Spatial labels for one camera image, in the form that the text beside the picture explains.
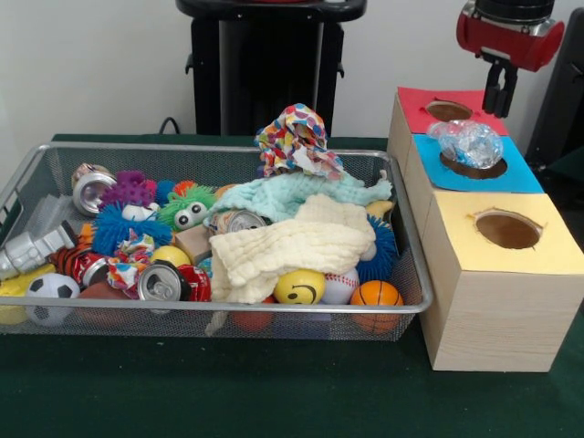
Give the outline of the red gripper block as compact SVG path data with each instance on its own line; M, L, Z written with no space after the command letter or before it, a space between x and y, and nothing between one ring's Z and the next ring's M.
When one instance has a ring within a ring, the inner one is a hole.
M506 118L515 94L517 68L536 72L556 55L565 24L551 18L552 1L468 1L458 17L456 39L459 46L486 59L508 60L504 86L499 79L499 62L489 68L483 110Z

